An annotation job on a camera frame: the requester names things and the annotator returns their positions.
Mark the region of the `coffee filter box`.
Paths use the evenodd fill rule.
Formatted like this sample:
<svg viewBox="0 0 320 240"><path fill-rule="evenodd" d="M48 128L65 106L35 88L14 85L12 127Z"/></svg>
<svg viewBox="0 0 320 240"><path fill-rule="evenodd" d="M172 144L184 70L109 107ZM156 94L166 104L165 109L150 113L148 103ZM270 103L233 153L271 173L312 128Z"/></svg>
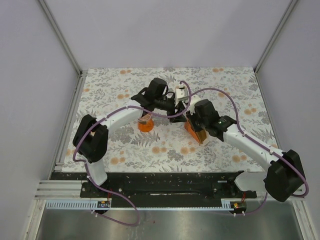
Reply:
<svg viewBox="0 0 320 240"><path fill-rule="evenodd" d="M188 121L188 118L186 118L186 119L187 119L187 121L184 123L184 128L194 138L194 132L196 132L196 131L192 129L192 127Z"/></svg>

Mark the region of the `orange glass carafe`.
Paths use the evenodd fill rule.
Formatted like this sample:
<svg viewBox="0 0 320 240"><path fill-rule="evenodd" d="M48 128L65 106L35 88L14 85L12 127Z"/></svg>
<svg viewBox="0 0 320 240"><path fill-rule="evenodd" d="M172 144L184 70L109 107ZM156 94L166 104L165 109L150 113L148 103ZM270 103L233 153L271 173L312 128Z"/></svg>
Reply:
<svg viewBox="0 0 320 240"><path fill-rule="evenodd" d="M148 133L154 128L154 122L150 113L137 120L137 127L143 133Z"/></svg>

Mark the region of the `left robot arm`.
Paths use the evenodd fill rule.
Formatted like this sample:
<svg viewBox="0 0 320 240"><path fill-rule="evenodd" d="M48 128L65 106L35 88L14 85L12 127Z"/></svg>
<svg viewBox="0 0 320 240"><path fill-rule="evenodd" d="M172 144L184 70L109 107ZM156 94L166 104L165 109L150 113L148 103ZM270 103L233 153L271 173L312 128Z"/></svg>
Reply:
<svg viewBox="0 0 320 240"><path fill-rule="evenodd" d="M174 91L169 91L167 82L161 78L154 78L147 87L143 88L122 107L108 113L101 119L89 114L85 115L77 128L72 144L74 155L80 154L84 158L87 177L93 183L91 192L98 198L107 195L109 186L103 157L108 148L109 137L122 126L150 114L160 117L154 110L165 111L165 119L171 122L185 122L183 114L191 103L191 89L185 81L180 81Z"/></svg>

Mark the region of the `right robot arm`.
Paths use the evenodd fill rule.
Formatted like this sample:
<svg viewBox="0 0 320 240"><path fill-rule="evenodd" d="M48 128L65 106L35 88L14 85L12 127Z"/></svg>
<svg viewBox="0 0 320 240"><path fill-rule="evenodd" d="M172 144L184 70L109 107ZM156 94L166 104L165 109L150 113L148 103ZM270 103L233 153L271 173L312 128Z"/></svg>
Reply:
<svg viewBox="0 0 320 240"><path fill-rule="evenodd" d="M228 194L239 198L247 191L266 192L279 202L285 202L303 185L305 178L300 156L294 150L283 151L239 128L229 116L219 116L212 102L192 96L186 116L192 128L205 130L210 136L245 153L258 163L262 172L241 172L228 184Z"/></svg>

